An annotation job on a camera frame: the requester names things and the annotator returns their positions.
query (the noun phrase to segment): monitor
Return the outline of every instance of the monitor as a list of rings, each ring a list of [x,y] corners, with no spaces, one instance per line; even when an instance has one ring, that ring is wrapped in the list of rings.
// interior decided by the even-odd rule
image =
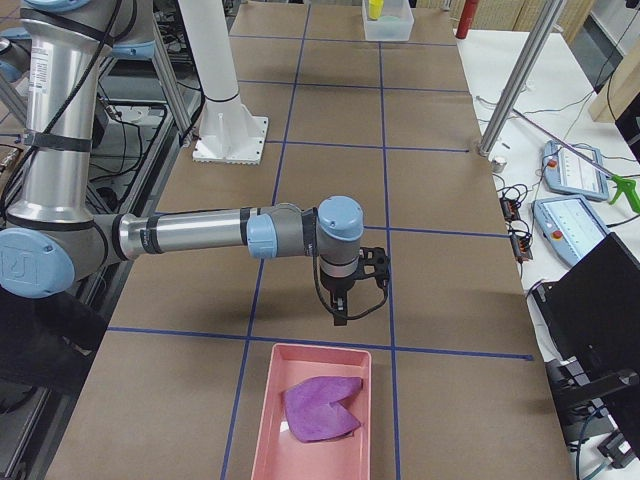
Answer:
[[[591,381],[622,369],[640,374],[639,290],[640,263],[610,233],[546,292],[559,352],[575,356]],[[640,386],[602,400],[640,456]]]

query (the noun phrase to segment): ur logo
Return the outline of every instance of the ur logo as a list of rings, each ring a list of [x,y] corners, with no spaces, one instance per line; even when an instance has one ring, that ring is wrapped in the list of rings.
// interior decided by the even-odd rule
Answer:
[[[33,252],[5,246],[2,255],[2,278],[13,282],[35,285],[38,282],[36,259]]]

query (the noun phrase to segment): clear plastic bin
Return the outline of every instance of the clear plastic bin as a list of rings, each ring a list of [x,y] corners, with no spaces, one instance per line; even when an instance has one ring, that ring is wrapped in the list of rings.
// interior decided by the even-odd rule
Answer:
[[[369,18],[369,0],[362,0],[364,36],[370,42],[406,42],[413,28],[408,0],[385,0],[378,20]]]

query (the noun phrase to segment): yellow bottle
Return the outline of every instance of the yellow bottle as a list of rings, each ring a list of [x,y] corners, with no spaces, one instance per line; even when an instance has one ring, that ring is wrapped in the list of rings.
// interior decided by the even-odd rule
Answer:
[[[369,0],[369,18],[371,20],[377,20],[382,14],[382,7],[384,6],[384,0]]]

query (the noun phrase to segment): pink tray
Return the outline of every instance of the pink tray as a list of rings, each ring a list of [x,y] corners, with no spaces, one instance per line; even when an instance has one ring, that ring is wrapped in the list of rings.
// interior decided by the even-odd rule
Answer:
[[[338,440],[302,443],[289,431],[282,393],[311,377],[361,377],[343,405],[362,426]],[[363,350],[276,344],[262,407],[252,480],[369,480],[371,354]]]

